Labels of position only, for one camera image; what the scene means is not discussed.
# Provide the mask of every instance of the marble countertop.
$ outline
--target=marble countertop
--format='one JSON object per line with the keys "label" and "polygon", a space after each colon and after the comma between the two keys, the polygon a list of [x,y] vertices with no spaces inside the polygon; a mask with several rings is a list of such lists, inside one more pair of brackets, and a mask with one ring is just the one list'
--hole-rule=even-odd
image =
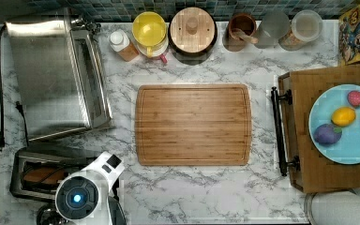
{"label": "marble countertop", "polygon": [[[119,198],[127,224],[169,223],[308,223],[305,194],[293,188],[278,168],[278,152],[269,92],[278,76],[307,68],[333,67],[337,60],[336,21],[325,21],[322,35],[304,48],[286,52],[278,45],[259,50],[253,45],[228,52],[222,45],[226,22],[218,22],[218,38],[210,57],[197,66],[167,54],[168,64],[140,55],[124,62],[108,43],[131,23],[104,23],[97,36],[112,104],[114,128],[58,140],[69,146],[110,151],[126,163]],[[25,146],[23,120],[14,105],[20,100],[8,37],[3,40],[6,105],[6,149],[0,154],[0,224],[35,224],[43,202],[14,198],[9,193],[15,152]],[[251,101],[252,143],[246,166],[144,167],[137,159],[134,115],[143,84],[243,83]]]}

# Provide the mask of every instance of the blue plate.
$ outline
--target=blue plate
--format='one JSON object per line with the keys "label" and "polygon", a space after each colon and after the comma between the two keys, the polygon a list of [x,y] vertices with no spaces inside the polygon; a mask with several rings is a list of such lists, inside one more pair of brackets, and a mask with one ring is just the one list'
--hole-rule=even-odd
{"label": "blue plate", "polygon": [[309,135],[315,146],[324,156],[341,164],[360,163],[360,107],[355,109],[355,120],[342,128],[342,136],[338,142],[321,145],[314,141],[313,134],[320,125],[331,123],[332,113],[336,109],[342,106],[353,108],[347,100],[347,95],[352,90],[360,91],[360,86],[344,84],[324,92],[312,106],[308,120]]}

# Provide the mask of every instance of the jar lid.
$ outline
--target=jar lid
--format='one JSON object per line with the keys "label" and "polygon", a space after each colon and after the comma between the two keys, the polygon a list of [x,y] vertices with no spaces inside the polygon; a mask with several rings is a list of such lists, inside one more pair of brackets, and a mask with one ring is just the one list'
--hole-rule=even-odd
{"label": "jar lid", "polygon": [[216,26],[203,9],[188,7],[179,11],[171,22],[172,43],[186,53],[200,53],[211,45]]}

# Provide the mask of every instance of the cereal box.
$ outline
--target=cereal box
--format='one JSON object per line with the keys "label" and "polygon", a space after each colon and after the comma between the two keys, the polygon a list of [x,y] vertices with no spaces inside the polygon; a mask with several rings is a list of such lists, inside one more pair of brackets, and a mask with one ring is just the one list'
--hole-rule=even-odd
{"label": "cereal box", "polygon": [[339,63],[360,63],[360,5],[339,18]]}

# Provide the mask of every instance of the wooden tray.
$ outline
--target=wooden tray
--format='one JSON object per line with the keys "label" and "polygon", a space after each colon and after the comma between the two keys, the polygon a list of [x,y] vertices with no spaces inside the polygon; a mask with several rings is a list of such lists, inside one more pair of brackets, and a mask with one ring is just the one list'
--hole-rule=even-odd
{"label": "wooden tray", "polygon": [[292,105],[281,101],[288,161],[300,157],[301,170],[290,168],[291,184],[305,193],[360,188],[360,164],[338,164],[311,140],[308,117],[318,97],[341,84],[360,85],[360,65],[293,71],[278,78],[280,95],[292,90]]}
{"label": "wooden tray", "polygon": [[145,85],[136,103],[142,165],[246,165],[250,103],[243,84]]}

